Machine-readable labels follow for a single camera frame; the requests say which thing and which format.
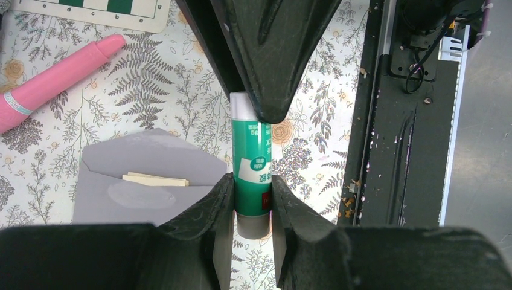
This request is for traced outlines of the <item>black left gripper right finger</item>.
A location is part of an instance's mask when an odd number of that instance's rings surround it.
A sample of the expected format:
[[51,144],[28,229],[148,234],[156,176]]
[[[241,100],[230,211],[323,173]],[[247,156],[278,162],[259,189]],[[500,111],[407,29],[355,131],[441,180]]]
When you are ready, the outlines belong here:
[[272,178],[280,289],[510,289],[511,272],[481,233],[460,227],[338,226]]

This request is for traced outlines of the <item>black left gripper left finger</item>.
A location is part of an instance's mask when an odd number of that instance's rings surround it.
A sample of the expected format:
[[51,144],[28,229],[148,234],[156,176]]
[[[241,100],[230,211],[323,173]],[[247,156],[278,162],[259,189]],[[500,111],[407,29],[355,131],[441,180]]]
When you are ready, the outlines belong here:
[[2,289],[228,289],[234,177],[168,222],[1,231]]

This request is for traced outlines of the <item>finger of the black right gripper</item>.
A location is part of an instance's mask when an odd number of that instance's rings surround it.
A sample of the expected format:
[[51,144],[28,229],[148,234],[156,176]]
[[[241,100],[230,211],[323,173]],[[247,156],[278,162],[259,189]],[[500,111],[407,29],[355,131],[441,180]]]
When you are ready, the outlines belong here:
[[226,95],[244,92],[245,87],[211,2],[177,0],[176,3],[199,41]]
[[340,1],[212,1],[258,119],[282,122]]

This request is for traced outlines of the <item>green white glue stick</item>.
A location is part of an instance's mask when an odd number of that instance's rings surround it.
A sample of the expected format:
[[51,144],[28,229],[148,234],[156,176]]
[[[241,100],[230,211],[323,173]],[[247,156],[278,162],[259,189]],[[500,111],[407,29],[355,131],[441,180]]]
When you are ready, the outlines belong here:
[[270,232],[272,125],[258,120],[247,93],[229,96],[237,232],[261,239]]

